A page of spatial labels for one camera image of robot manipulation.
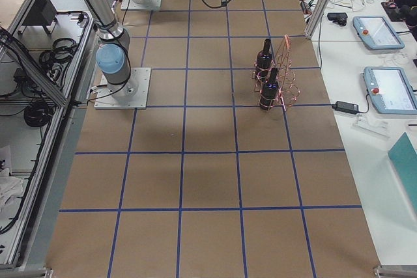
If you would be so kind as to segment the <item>dark wine bottle near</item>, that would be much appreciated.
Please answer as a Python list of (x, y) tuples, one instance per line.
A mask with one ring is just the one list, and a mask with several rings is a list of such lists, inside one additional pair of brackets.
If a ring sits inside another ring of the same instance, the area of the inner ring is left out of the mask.
[(263, 110), (269, 110), (276, 100), (278, 94), (278, 69), (271, 68), (269, 76), (265, 79), (260, 92), (259, 106)]

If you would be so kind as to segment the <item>white crumpled cloth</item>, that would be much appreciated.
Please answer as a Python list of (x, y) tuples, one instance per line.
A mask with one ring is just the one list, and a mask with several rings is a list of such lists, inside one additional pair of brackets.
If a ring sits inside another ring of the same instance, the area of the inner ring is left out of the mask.
[(10, 145), (1, 147), (1, 210), (23, 195), (23, 179), (12, 176)]

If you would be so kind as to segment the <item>teal folder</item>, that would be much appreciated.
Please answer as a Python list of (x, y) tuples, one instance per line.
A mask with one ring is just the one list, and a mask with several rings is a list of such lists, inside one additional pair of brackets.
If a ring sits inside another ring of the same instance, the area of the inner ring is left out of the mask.
[(410, 201), (416, 206), (416, 149), (406, 133), (388, 151), (388, 157)]

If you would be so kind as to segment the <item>dark wine bottle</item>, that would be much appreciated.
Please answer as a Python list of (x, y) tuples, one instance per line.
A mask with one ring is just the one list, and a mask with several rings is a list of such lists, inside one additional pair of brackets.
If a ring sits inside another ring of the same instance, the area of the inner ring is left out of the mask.
[(269, 76), (265, 79), (260, 92), (259, 106), (263, 110), (269, 110), (276, 100), (278, 94), (278, 69), (271, 68)]
[(257, 54), (255, 63), (255, 77), (259, 81), (264, 81), (271, 68), (272, 54), (270, 52), (271, 40), (266, 38), (263, 49)]

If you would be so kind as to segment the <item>teach pendant far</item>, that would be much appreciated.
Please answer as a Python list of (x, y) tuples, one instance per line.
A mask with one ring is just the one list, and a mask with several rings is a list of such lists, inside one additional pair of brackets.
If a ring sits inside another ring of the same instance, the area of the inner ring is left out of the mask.
[(352, 24), (370, 50), (403, 49), (405, 44), (384, 16), (355, 16)]

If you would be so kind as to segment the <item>dark wine bottle far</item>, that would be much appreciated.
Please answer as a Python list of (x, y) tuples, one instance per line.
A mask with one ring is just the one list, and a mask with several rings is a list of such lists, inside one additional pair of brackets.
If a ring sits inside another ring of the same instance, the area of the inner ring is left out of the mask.
[(264, 81), (271, 68), (272, 54), (270, 52), (271, 40), (266, 38), (263, 49), (257, 54), (255, 63), (255, 77), (259, 81)]

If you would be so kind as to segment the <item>teach pendant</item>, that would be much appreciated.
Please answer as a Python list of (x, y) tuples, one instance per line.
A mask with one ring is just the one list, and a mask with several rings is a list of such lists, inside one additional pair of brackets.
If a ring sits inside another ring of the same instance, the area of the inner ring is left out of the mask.
[(371, 103), (380, 114), (415, 115), (416, 97), (401, 67), (367, 66), (363, 71)]
[(352, 24), (370, 50), (403, 49), (405, 44), (384, 16), (355, 16)]

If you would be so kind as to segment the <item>black power adapter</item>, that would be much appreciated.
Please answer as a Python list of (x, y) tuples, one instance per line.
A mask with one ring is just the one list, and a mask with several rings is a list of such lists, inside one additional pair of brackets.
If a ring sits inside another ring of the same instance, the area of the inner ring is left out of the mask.
[(332, 109), (335, 111), (348, 113), (352, 115), (356, 115), (359, 113), (358, 105), (350, 102), (336, 101), (334, 104), (332, 104)]

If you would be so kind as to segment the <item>black handheld device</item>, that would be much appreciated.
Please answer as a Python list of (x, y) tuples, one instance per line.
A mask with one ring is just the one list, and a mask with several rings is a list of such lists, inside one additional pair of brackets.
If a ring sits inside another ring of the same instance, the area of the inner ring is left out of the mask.
[(347, 24), (347, 14), (344, 12), (329, 12), (327, 19), (340, 26), (346, 26)]

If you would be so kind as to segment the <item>teach pendant near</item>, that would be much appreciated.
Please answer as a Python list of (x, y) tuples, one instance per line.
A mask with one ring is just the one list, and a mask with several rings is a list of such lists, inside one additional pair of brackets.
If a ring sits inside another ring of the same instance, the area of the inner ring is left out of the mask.
[(415, 115), (416, 97), (401, 67), (367, 66), (363, 71), (371, 103), (380, 114)]

